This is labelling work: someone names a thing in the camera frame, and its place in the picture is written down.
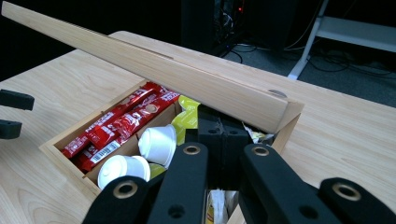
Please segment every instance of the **black plastic part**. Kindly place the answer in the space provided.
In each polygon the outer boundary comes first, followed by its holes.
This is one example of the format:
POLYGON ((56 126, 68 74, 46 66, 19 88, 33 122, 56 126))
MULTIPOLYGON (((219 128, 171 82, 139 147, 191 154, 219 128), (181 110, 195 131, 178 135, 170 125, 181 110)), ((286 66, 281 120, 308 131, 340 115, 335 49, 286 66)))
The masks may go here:
MULTIPOLYGON (((271 147, 247 145, 241 164, 248 183, 257 193, 268 215, 267 220, 258 223, 340 223, 315 192, 271 147)), ((243 189, 241 193, 249 195, 243 189)), ((243 207, 241 209, 244 214, 248 211, 243 207)))
POLYGON ((209 188, 238 190, 241 176, 239 157, 250 142, 242 122, 199 105, 198 142, 209 150, 209 188))
POLYGON ((82 223, 146 223, 165 174, 166 172, 149 182, 130 175, 111 181, 93 201, 82 223), (120 190, 133 190, 133 188, 128 188, 129 181, 137 185, 136 193, 123 199, 116 197, 114 191, 119 184, 126 184, 125 189, 120 190))
POLYGON ((215 189, 221 179, 222 126, 218 111, 205 105, 198 106, 198 142, 209 150, 208 186, 215 189))
POLYGON ((22 123, 0 119, 0 139, 14 139, 21 134, 22 123))
POLYGON ((344 178, 322 181, 318 191, 343 223, 396 223, 396 215, 360 185, 344 178))
POLYGON ((0 90, 0 105, 24 110, 33 110, 35 98, 15 91, 0 90))
POLYGON ((148 223, 204 223, 207 162, 204 145, 177 147, 148 223))

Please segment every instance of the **red stick sachet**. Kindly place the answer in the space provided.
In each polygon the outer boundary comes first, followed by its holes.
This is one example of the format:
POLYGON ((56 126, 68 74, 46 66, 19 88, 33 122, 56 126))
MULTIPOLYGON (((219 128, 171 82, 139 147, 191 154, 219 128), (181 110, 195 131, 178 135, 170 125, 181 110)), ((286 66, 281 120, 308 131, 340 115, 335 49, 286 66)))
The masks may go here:
POLYGON ((89 172, 99 161, 122 146, 122 144, 124 144, 150 120, 164 111, 166 107, 177 101, 179 96, 178 93, 169 91, 161 94, 153 100, 152 95, 155 94, 151 94, 149 98, 145 99, 144 103, 137 106, 131 112, 125 113, 113 122, 112 125, 114 127, 118 127, 117 130, 119 130, 119 128, 123 129, 124 134, 117 137, 102 149, 99 149, 94 145, 90 145, 78 153, 72 160, 77 168, 83 172, 89 172))
POLYGON ((66 147, 64 147, 64 149, 62 149, 62 153, 66 156, 66 158, 72 158, 90 143, 88 133, 95 126, 104 126, 113 122, 119 116, 123 115, 125 112, 137 106, 141 101, 143 101, 153 92, 164 91, 167 91, 167 89, 153 82, 147 82, 143 87, 132 93, 128 98, 120 102, 111 111, 107 112, 101 118, 99 118, 99 120, 92 124, 87 130, 85 130, 85 132, 81 133, 78 137, 71 141, 66 147))
MULTIPOLYGON (((148 96, 143 103, 138 106, 144 106, 150 104, 156 98, 159 97, 159 93, 155 92, 148 96)), ((113 126, 113 123, 109 123, 107 125, 96 125, 87 133, 88 139, 93 143, 93 145, 101 149, 109 144, 111 141, 115 140, 120 136, 120 133, 117 132, 117 129, 113 126)))
POLYGON ((163 93, 148 105, 139 105, 132 111, 125 113, 113 122, 123 138, 129 138, 143 125, 163 112, 166 107, 177 101, 179 94, 174 91, 163 93))
POLYGON ((72 158, 72 162, 82 172, 89 172, 95 165, 108 156, 110 153, 115 151, 117 148, 122 146, 126 142, 122 137, 118 137, 116 140, 110 142, 107 146, 102 149, 96 148, 94 145, 89 145, 81 152, 72 158))

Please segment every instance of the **coffee pod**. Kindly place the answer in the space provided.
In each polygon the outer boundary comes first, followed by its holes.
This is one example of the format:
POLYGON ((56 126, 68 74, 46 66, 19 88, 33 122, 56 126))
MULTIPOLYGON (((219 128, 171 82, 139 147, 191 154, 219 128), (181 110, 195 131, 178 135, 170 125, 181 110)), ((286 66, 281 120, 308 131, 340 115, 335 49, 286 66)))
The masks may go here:
POLYGON ((114 179, 125 175, 132 175, 149 181, 149 163, 141 156, 113 156, 103 164, 99 171, 98 187, 104 189, 114 179))
POLYGON ((139 139, 140 155, 148 161, 169 167, 176 149, 176 131, 172 124, 147 128, 139 139))

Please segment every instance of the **floor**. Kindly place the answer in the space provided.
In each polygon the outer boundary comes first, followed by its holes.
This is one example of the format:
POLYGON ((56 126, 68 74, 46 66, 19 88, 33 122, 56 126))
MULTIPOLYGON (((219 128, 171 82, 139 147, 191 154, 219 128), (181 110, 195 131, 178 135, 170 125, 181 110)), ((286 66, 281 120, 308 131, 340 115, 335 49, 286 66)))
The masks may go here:
MULTIPOLYGON (((396 107, 395 53, 320 41, 322 43, 312 48, 311 59, 299 80, 396 107)), ((275 53, 240 43, 223 58, 286 77, 303 50, 296 48, 275 53)))

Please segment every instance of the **white shelf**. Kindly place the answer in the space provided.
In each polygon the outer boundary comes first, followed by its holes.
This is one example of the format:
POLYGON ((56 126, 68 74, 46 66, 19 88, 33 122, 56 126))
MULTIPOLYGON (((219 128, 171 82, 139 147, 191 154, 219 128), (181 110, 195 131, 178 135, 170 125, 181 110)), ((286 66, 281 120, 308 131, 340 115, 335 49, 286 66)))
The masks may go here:
POLYGON ((309 60, 309 51, 316 36, 396 52, 396 28, 360 21, 323 16, 329 0, 324 0, 312 27, 303 55, 288 75, 297 79, 309 60))
POLYGON ((394 27, 323 17, 317 36, 396 52, 396 28, 394 27))

